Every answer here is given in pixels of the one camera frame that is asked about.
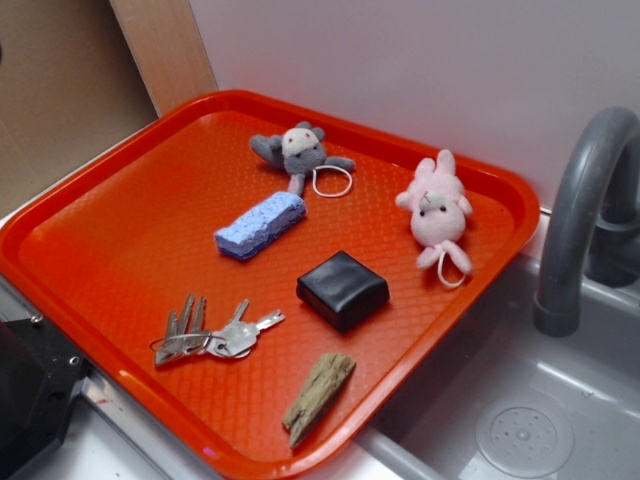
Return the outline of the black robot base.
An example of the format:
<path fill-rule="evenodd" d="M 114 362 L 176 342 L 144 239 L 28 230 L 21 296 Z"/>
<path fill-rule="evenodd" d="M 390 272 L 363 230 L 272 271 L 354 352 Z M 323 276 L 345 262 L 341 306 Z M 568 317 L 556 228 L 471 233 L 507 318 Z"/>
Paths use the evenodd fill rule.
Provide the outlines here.
<path fill-rule="evenodd" d="M 1 324 L 1 477 L 15 479 L 65 441 L 88 363 L 48 318 Z"/>

